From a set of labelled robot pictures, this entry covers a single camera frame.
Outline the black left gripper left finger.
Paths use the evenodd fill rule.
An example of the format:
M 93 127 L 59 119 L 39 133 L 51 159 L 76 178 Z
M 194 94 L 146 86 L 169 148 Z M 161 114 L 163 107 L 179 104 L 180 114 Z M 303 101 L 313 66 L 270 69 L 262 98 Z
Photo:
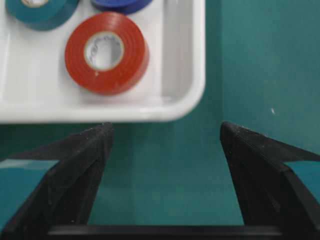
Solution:
M 0 162 L 0 230 L 41 233 L 85 224 L 114 144 L 103 123 Z

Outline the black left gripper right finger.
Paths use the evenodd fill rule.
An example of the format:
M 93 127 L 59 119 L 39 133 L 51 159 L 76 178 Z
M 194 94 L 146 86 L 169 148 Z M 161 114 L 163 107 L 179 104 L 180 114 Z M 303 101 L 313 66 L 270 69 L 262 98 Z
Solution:
M 246 225 L 318 233 L 320 202 L 289 164 L 318 164 L 313 152 L 223 122 L 220 142 Z

